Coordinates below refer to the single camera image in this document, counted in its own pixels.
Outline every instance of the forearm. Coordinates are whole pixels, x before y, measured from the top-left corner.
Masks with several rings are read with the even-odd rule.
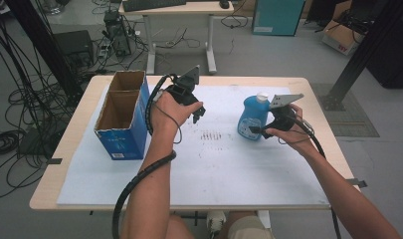
[[[301,151],[333,210],[353,238],[400,238],[378,209],[315,149]]]
[[[154,133],[141,169],[170,154],[172,133]],[[170,208],[170,163],[151,172],[130,193],[122,238],[163,238]]]

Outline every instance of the white paper sheet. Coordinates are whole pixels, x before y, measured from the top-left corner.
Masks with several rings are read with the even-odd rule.
[[[174,146],[172,206],[328,205],[310,167],[297,152],[274,137],[250,141],[238,135],[243,101],[258,92],[269,93],[270,99],[290,93],[287,88],[196,87],[194,95],[204,102],[206,113],[197,123],[189,119],[182,126],[182,142]],[[102,101],[103,97],[72,159],[58,198],[60,205],[115,205],[141,165],[141,160],[111,160],[96,137],[93,128]]]

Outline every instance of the desk leg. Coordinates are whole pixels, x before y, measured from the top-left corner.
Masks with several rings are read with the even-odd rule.
[[[213,53],[213,15],[208,16],[208,42],[206,43],[207,48],[207,62],[208,62],[208,71],[210,74],[217,73],[216,69],[216,61],[214,60]]]
[[[147,75],[154,74],[154,66],[155,66],[155,44],[152,43],[151,39],[151,23],[149,17],[147,15],[143,15],[144,26],[145,26],[145,34],[147,38],[148,44],[148,60],[147,60]]]

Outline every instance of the cardboard box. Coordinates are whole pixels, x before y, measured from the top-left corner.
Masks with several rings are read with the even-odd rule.
[[[145,72],[116,72],[95,126],[111,159],[143,159],[149,98]]]
[[[345,1],[337,4],[335,6],[333,19],[338,19],[345,10],[350,8],[351,3],[352,1]],[[352,54],[358,48],[363,37],[363,35],[352,29],[331,20],[324,28],[322,41],[347,56]]]

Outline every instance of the human hand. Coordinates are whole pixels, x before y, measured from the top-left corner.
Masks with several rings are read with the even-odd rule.
[[[163,91],[161,97],[151,107],[153,131],[166,131],[176,135],[178,127],[183,125],[191,114],[202,106],[202,102],[182,106],[173,99],[170,93]]]
[[[290,107],[295,111],[297,120],[302,121],[302,109],[294,104],[290,104]],[[266,133],[281,138],[290,147],[298,151],[300,154],[304,154],[305,152],[314,149],[309,135],[296,123],[288,131],[281,131],[275,128],[267,128]]]

